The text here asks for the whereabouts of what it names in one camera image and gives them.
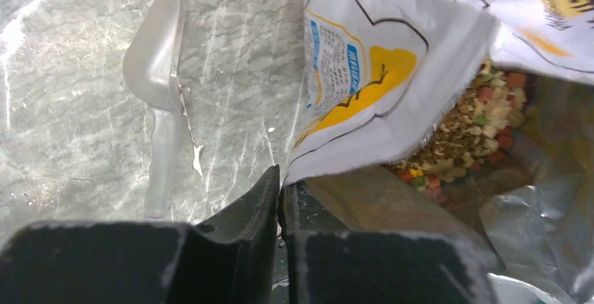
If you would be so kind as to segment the pet food bag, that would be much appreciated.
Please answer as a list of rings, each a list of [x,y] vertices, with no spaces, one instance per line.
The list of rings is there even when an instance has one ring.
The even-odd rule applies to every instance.
[[[593,0],[304,0],[303,14],[309,100],[284,186],[411,157],[484,60],[535,75],[506,164],[468,204],[434,202],[496,253],[496,303],[593,302]]]

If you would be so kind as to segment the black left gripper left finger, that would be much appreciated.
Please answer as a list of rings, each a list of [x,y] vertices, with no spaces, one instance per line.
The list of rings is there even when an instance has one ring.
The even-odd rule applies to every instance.
[[[1,250],[2,303],[269,303],[279,167],[217,214],[38,221]]]

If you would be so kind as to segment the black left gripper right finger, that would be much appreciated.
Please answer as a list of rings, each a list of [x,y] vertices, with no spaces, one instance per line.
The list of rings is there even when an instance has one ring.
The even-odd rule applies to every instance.
[[[496,303],[490,245],[381,166],[286,185],[291,303]]]

